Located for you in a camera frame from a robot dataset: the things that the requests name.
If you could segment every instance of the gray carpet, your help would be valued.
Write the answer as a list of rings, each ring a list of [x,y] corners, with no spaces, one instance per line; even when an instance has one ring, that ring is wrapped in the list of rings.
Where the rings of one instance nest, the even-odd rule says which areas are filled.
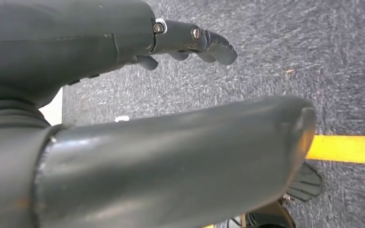
[[[148,2],[158,17],[223,34],[239,53],[238,61],[225,67],[197,57],[178,62],[161,56],[153,72],[127,66],[83,80],[64,90],[65,123],[112,122],[120,115],[141,118],[260,95],[297,95],[314,101],[318,134],[365,135],[365,1]],[[311,163],[325,178],[326,191],[290,208],[298,227],[365,228],[365,165]]]

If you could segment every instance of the yellow stripe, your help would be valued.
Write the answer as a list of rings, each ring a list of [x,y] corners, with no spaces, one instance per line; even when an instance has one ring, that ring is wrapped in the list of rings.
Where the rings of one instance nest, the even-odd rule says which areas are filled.
[[[317,135],[307,158],[365,164],[365,136]]]

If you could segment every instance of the prosthetic hand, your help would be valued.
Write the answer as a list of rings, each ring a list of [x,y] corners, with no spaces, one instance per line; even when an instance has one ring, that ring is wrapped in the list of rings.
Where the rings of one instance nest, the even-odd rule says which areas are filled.
[[[165,53],[237,57],[140,0],[0,1],[0,228],[196,228],[282,197],[315,134],[303,99],[85,127],[51,127],[38,111],[62,86],[155,69]]]
[[[48,104],[64,85],[139,64],[156,54],[232,64],[237,53],[221,35],[197,25],[156,19],[141,0],[12,0],[0,3],[0,99]]]

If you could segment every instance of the robotic hand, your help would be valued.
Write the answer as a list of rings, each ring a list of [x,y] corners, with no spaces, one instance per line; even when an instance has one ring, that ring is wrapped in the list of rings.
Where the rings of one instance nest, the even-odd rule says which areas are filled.
[[[156,19],[141,0],[14,0],[0,3],[0,99],[42,107],[65,85],[139,64],[153,55],[232,64],[237,53],[221,35],[197,25]]]
[[[167,53],[176,60],[186,60],[195,53],[207,63],[218,61],[223,65],[232,64],[237,53],[223,36],[200,29],[195,24],[157,19],[153,25],[155,46],[151,54]],[[137,55],[129,64],[139,64],[147,70],[157,68],[157,61],[151,56]]]

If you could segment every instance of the metal screw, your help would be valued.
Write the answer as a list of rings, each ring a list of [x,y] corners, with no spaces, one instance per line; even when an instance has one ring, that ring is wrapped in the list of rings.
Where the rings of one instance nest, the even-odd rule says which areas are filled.
[[[201,38],[201,31],[199,30],[199,28],[194,28],[192,31],[191,31],[191,35],[192,35],[192,38],[193,39],[199,39]]]
[[[161,23],[156,23],[153,25],[153,31],[155,33],[162,33],[162,32],[164,32],[164,27]]]
[[[290,206],[291,205],[291,203],[292,203],[292,198],[287,194],[287,193],[285,193],[285,195],[283,195],[283,199],[285,200],[285,202],[286,202],[286,204],[288,205],[288,206]]]

